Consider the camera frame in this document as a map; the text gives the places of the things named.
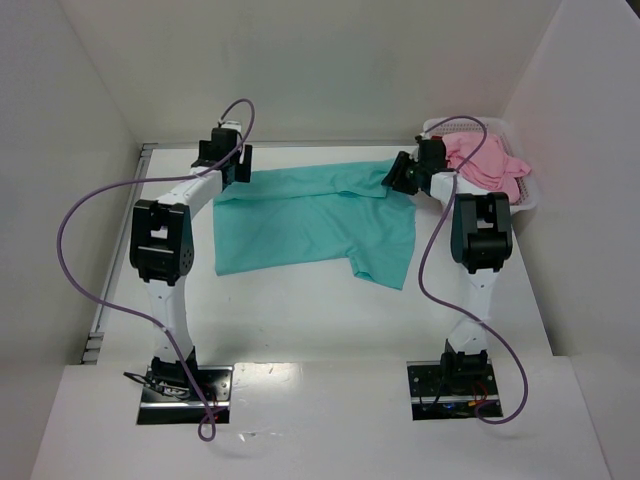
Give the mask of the teal t shirt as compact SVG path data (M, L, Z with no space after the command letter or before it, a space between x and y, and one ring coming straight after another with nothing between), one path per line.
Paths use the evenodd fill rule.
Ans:
M215 271L231 275L345 259L362 280L400 290L416 207L384 185L393 162L257 171L213 201Z

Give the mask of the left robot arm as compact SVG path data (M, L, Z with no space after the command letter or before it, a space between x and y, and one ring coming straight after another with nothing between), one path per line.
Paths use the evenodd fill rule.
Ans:
M223 121L201 140L190 179L133 208L129 259L144 282L154 319L161 323L148 381L182 398L195 390L184 368L198 376L188 330L186 277L195 261L193 218L234 182L250 181L252 147L242 147L241 124Z

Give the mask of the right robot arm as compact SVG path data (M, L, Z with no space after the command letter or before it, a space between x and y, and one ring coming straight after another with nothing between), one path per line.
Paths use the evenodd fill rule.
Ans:
M396 192L423 192L445 206L451 218L450 249L465 271L462 318L445 340L440 378L454 393L480 381L488 369L488 339L494 285L513 250L510 203L503 192L482 190L446 165L440 138L417 138L413 153L400 152L382 185Z

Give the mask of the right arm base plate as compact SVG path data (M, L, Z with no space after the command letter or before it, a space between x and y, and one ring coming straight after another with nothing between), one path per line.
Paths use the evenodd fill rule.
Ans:
M444 380L438 362L408 362L413 421L468 419L475 409L489 419L503 417L494 369L488 364L477 379Z

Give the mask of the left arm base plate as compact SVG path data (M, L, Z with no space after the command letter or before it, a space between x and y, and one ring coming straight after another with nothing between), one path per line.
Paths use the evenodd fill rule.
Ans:
M203 366L195 375L217 424L228 424L231 413L233 367ZM126 376L142 386L136 423L138 425L197 425L205 416L203 402L192 387L173 386L167 382L152 380L151 369L145 376L126 373Z

